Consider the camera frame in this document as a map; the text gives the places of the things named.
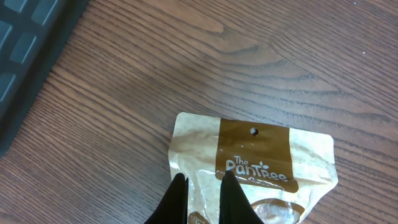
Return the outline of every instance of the packaging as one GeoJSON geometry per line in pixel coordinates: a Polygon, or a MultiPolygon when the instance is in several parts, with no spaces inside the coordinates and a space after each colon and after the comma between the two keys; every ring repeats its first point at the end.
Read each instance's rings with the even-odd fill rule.
{"type": "Polygon", "coordinates": [[[226,170],[267,224],[302,222],[338,182],[329,135],[188,113],[177,116],[169,162],[172,178],[189,178],[189,224],[218,223],[226,170]]]}

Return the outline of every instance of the wooden surface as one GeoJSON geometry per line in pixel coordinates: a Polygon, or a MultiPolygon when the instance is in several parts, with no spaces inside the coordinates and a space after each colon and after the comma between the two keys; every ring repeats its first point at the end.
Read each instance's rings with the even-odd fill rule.
{"type": "Polygon", "coordinates": [[[331,134],[304,223],[398,223],[398,2],[92,0],[0,160],[0,221],[143,223],[181,111],[331,134]]]}

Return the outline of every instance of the round hole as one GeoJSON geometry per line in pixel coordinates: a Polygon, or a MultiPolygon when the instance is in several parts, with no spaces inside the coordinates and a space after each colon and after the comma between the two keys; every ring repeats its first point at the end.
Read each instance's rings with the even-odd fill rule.
{"type": "Polygon", "coordinates": [[[257,130],[257,128],[251,128],[250,129],[250,134],[256,136],[259,134],[259,130],[257,130]]]}

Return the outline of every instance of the wood grain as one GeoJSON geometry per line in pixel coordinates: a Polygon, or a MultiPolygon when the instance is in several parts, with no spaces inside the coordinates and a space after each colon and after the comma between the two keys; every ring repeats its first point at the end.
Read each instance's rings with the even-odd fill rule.
{"type": "Polygon", "coordinates": [[[331,134],[304,223],[398,223],[397,37],[395,0],[92,0],[0,159],[0,222],[143,223],[188,111],[331,134]]]}

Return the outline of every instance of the wooden table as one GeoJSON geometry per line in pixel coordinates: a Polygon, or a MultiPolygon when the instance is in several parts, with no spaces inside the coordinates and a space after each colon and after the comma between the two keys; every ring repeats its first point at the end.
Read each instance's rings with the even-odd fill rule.
{"type": "Polygon", "coordinates": [[[143,223],[181,111],[331,134],[304,223],[398,223],[396,0],[92,0],[0,160],[0,221],[143,223]]]}

